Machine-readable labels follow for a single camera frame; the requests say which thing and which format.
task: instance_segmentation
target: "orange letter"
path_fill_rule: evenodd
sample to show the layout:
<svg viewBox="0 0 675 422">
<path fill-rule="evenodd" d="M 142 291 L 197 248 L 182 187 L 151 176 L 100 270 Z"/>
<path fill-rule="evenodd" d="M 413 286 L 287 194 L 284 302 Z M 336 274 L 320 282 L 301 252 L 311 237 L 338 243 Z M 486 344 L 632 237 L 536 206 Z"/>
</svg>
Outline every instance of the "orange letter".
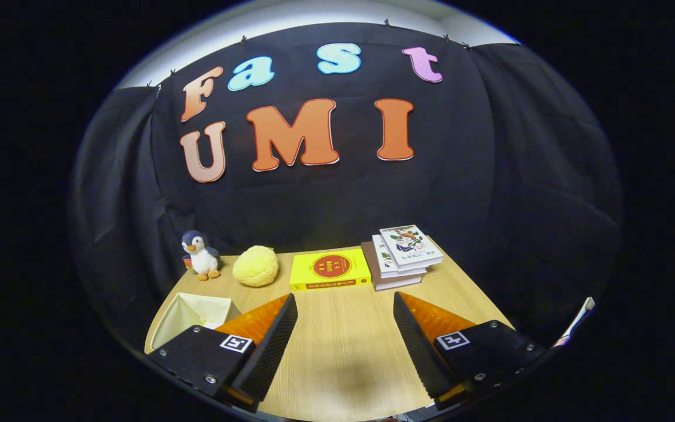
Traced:
<svg viewBox="0 0 675 422">
<path fill-rule="evenodd" d="M 190 120 L 196 114 L 204 110 L 207 105 L 199 99 L 199 96 L 206 98 L 212 93 L 212 78 L 219 77 L 223 74 L 223 68 L 218 66 L 210 70 L 201 77 L 196 78 L 184 87 L 184 92 L 187 93 L 186 106 L 184 107 L 184 114 L 182 114 L 182 122 Z"/>
<path fill-rule="evenodd" d="M 306 101 L 295 117 L 293 126 L 273 106 L 251 110 L 246 116 L 254 125 L 255 142 L 257 143 L 257 160 L 255 171 L 268 171 L 278 168 L 281 161 L 274 158 L 270 144 L 287 165 L 293 165 L 298 149 L 303 141 L 306 145 L 301 155 L 305 165 L 330 165 L 340 160 L 340 154 L 332 149 L 332 133 L 330 133 L 330 113 L 335 109 L 335 102 L 327 99 Z"/>
<path fill-rule="evenodd" d="M 413 104 L 404 100 L 377 100 L 375 107 L 382 111 L 384 134 L 382 148 L 377 157 L 382 160 L 408 160 L 413 158 L 413 148 L 408 147 L 408 113 L 413 111 Z"/>
<path fill-rule="evenodd" d="M 204 134 L 210 138 L 210 149 L 212 149 L 212 166 L 208 168 L 205 168 L 199 162 L 199 148 L 197 147 L 199 132 L 193 131 L 182 136 L 182 140 L 179 143 L 184 148 L 187 170 L 192 179 L 207 183 L 214 182 L 220 176 L 223 176 L 223 171 L 226 170 L 226 155 L 223 152 L 223 137 L 220 135 L 220 132 L 225 128 L 225 122 L 215 122 L 204 128 Z"/>
</svg>

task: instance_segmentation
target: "white book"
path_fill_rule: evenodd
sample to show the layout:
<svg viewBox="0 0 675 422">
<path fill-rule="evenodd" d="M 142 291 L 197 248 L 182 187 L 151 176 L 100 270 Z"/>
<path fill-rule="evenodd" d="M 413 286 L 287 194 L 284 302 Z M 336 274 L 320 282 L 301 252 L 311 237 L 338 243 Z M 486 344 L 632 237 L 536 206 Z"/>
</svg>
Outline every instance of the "white book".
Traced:
<svg viewBox="0 0 675 422">
<path fill-rule="evenodd" d="M 380 230 L 397 269 L 404 271 L 423 265 L 439 264 L 444 256 L 442 251 L 415 225 L 389 227 Z"/>
<path fill-rule="evenodd" d="M 401 271 L 397 269 L 397 264 L 394 262 L 392 255 L 389 253 L 387 246 L 378 234 L 372 235 L 372 243 L 374 251 L 377 252 L 377 262 L 380 265 L 381 278 L 401 277 L 403 275 L 416 275 L 426 273 L 426 265 L 418 264 L 417 267 L 409 267 L 409 270 Z"/>
<path fill-rule="evenodd" d="M 418 277 L 406 278 L 405 280 L 401 281 L 390 281 L 390 283 L 377 283 L 374 285 L 374 291 L 387 290 L 388 288 L 405 287 L 408 285 L 415 285 L 416 283 L 420 282 L 421 276 L 419 275 Z"/>
</svg>

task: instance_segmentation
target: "white wall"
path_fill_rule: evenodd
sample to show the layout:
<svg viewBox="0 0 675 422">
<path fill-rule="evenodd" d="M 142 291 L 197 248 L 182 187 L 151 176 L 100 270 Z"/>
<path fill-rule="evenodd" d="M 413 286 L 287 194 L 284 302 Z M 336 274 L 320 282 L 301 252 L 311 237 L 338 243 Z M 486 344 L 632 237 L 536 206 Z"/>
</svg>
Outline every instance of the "white wall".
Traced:
<svg viewBox="0 0 675 422">
<path fill-rule="evenodd" d="M 259 0 L 211 16 L 158 48 L 134 67 L 117 88 L 155 85 L 171 69 L 233 45 L 242 35 L 253 38 L 294 26 L 329 22 L 367 22 L 414 29 L 450 40 L 484 45 L 513 39 L 476 17 L 433 0 Z"/>
</svg>

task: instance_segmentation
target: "yellow book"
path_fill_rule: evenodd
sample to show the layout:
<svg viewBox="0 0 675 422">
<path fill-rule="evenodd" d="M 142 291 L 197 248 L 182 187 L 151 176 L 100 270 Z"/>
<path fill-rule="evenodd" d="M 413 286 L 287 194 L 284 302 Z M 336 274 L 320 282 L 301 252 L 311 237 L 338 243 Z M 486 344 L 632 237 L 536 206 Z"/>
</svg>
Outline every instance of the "yellow book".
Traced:
<svg viewBox="0 0 675 422">
<path fill-rule="evenodd" d="M 300 254 L 293 257 L 291 290 L 371 285 L 371 271 L 361 248 Z"/>
</svg>

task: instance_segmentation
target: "letter m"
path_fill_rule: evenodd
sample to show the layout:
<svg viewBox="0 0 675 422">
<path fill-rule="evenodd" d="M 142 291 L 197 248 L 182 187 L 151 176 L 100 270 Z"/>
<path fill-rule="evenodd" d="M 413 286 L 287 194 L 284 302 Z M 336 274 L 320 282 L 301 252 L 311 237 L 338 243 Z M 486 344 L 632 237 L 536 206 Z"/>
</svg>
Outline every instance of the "letter m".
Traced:
<svg viewBox="0 0 675 422">
<path fill-rule="evenodd" d="M 330 165 L 340 160 L 340 154 L 332 148 L 330 114 L 335 102 L 329 99 L 306 101 L 295 117 L 293 126 L 273 106 L 251 110 L 246 116 L 254 125 L 257 143 L 255 171 L 270 171 L 278 168 L 279 160 L 272 155 L 272 147 L 278 151 L 287 165 L 295 163 L 301 143 L 305 144 L 301 162 L 305 165 Z"/>
</svg>

